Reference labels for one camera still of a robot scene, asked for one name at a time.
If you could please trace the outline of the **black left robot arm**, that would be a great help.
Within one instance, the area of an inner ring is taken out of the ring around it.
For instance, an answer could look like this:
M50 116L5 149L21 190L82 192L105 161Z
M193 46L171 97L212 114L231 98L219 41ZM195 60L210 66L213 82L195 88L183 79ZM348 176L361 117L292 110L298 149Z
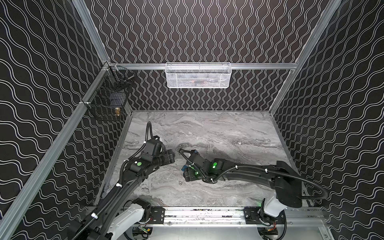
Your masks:
M69 240L117 240L132 225L150 221L150 203L136 199L123 211L129 196L160 167L173 164L175 153L166 149L160 137L147 123L145 141L141 148L124 161L120 177L104 199L82 221L68 227Z

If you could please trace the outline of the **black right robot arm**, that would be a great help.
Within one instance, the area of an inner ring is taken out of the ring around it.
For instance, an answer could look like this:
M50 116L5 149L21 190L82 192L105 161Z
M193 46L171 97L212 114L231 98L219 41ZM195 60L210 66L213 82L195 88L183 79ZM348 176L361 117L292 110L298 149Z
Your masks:
M302 207L302 200L323 200L329 196L319 184L300 177L287 163L277 161L275 165L248 165L215 158L209 161L197 150L180 149L179 153L187 161L183 167L186 182L201 180L207 184L219 181L243 181L262 185L275 191L280 203L291 208ZM320 191L320 195L302 195L302 183L307 183Z

